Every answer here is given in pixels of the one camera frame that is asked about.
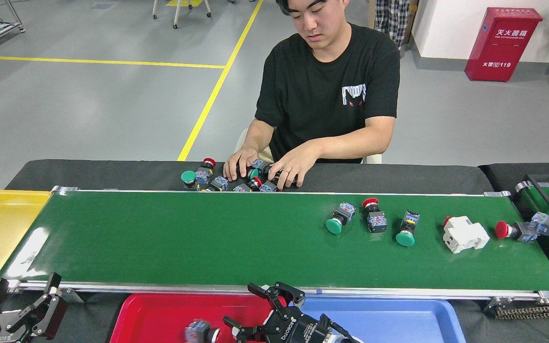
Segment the person's right hand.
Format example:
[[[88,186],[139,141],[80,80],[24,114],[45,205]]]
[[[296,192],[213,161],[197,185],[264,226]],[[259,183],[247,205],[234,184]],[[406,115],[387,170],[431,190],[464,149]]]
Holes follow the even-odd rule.
[[[229,156],[223,165],[223,176],[229,181],[234,182],[238,178],[246,178],[248,168],[258,158],[259,153],[255,148],[242,147],[237,152]]]

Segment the person's left hand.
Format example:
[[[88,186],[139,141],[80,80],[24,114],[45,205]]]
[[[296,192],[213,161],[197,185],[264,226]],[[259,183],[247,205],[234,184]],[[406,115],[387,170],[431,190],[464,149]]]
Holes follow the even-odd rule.
[[[320,148],[317,143],[308,141],[289,151],[277,162],[273,163],[269,171],[268,180],[277,177],[276,188],[282,191],[296,184],[303,186],[305,175],[320,158]]]

